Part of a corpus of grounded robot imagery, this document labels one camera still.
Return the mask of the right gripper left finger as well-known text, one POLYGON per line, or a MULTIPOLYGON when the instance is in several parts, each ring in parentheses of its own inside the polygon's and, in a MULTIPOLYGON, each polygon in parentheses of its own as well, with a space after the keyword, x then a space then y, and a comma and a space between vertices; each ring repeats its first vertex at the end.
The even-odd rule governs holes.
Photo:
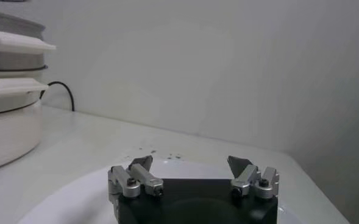
POLYGON ((163 196, 164 184, 161 178, 153 176, 150 168, 153 157, 151 155, 135 158, 127 168, 112 166, 108 171, 108 199, 114 210, 119 209, 119 198, 134 199, 144 192, 155 198, 163 196))

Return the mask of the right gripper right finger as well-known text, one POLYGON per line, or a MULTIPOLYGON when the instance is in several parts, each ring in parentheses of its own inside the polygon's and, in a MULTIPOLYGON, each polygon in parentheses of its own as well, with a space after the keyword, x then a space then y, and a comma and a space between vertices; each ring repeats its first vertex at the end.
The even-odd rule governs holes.
POLYGON ((252 191, 257 198, 273 198, 279 195, 279 173, 273 167, 261 172, 248 159, 228 156, 227 162, 234 179, 230 181, 234 198, 247 197, 252 191))

